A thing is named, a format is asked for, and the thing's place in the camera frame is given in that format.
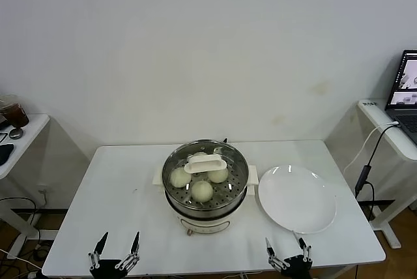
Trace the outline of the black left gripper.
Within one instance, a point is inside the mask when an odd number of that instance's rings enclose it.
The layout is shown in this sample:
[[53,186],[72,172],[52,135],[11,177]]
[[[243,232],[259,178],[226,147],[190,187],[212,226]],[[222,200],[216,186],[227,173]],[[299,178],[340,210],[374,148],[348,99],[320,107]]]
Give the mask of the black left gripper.
[[131,271],[138,261],[140,232],[136,233],[130,252],[121,261],[120,259],[100,259],[104,250],[108,232],[97,242],[94,250],[88,253],[89,271],[95,279],[122,279],[126,277],[126,271]]

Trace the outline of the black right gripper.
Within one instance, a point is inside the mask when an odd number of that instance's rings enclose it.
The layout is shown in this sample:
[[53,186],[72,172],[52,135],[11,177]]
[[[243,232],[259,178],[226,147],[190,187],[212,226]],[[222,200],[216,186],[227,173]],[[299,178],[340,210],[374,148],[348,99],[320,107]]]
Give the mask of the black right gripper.
[[266,242],[266,252],[268,254],[268,263],[276,271],[281,271],[281,275],[292,279],[312,279],[310,269],[312,266],[311,246],[295,231],[292,231],[303,255],[288,257],[284,261],[280,260],[268,240]]

